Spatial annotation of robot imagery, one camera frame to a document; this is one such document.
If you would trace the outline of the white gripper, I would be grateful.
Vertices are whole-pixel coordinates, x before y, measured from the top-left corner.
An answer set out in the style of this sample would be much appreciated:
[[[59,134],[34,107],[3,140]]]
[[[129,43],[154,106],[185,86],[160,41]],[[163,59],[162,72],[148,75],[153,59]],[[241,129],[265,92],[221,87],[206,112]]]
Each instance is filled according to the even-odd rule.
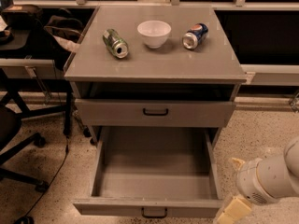
[[[267,193],[259,181],[258,164],[261,159],[245,162],[238,158],[231,158],[231,161],[237,171],[237,189],[246,199],[242,195],[228,197],[216,215],[216,224],[235,224],[251,213],[252,203],[267,205],[278,202]]]

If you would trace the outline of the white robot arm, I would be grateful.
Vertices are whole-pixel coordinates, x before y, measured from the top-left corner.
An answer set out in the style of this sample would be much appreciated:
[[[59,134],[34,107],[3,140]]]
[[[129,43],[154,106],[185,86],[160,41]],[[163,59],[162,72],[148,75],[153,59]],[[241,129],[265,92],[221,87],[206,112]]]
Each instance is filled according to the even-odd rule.
[[[254,205],[299,196],[299,137],[293,138],[280,155],[251,161],[231,158],[231,163],[238,193],[224,199],[213,224],[235,224],[248,216]]]

